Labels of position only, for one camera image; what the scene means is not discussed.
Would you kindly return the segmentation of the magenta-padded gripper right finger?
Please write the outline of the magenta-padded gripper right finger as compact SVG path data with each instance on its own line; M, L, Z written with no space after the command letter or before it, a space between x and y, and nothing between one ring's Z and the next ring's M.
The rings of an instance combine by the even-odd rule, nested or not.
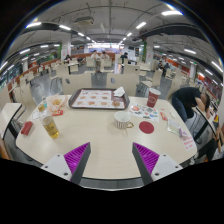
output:
M145 185L182 169L169 155L159 155L138 143L133 143L132 153Z

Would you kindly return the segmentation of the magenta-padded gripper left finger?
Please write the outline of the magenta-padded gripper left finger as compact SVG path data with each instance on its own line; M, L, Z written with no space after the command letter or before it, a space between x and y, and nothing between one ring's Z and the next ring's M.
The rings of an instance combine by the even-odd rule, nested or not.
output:
M42 169L72 183L79 184L90 153L90 143L87 142L65 155L56 154L42 166Z

